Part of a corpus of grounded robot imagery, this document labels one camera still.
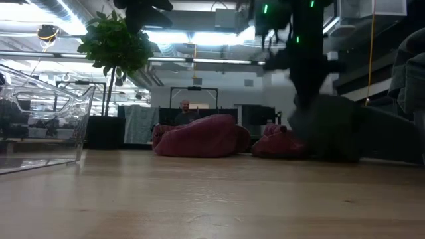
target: man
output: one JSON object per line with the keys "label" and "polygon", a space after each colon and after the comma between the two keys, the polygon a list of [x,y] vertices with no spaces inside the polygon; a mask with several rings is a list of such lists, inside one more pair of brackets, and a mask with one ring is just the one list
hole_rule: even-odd
{"label": "man", "polygon": [[192,123],[193,121],[200,119],[200,115],[197,112],[189,111],[189,101],[182,100],[180,102],[181,113],[174,119],[175,125],[185,125]]}

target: black plant pot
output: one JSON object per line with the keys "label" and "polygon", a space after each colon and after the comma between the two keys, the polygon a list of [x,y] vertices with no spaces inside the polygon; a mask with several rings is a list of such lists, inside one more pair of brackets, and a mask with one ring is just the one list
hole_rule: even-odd
{"label": "black plant pot", "polygon": [[119,149],[124,143],[126,119],[108,116],[90,116],[87,125],[89,149]]}

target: orange cable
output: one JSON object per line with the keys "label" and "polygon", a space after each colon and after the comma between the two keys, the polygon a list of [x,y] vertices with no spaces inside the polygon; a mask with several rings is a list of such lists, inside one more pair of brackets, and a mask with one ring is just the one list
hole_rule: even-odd
{"label": "orange cable", "polygon": [[369,81],[367,82],[367,93],[365,106],[369,102],[369,90],[371,89],[371,80],[372,80],[372,57],[373,57],[373,35],[375,33],[375,9],[377,6],[377,0],[373,0],[373,14],[372,14],[372,27],[371,27],[371,52],[369,54]]}

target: curtain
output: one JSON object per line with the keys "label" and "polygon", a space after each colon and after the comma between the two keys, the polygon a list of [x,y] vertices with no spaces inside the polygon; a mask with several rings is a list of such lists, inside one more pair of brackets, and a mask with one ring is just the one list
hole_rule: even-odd
{"label": "curtain", "polygon": [[124,106],[126,135],[124,143],[144,144],[151,141],[152,128],[159,120],[159,109],[141,106]]}

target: bean bag chair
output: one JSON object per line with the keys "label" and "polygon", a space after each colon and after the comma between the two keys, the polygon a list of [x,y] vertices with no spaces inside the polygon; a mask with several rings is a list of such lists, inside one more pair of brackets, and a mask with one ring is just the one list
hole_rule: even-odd
{"label": "bean bag chair", "polygon": [[252,146],[255,157],[304,158],[307,157],[306,146],[285,126],[269,124],[264,129],[264,136]]}
{"label": "bean bag chair", "polygon": [[212,115],[177,127],[157,125],[153,151],[172,157],[227,157],[245,151],[250,134],[231,115]]}

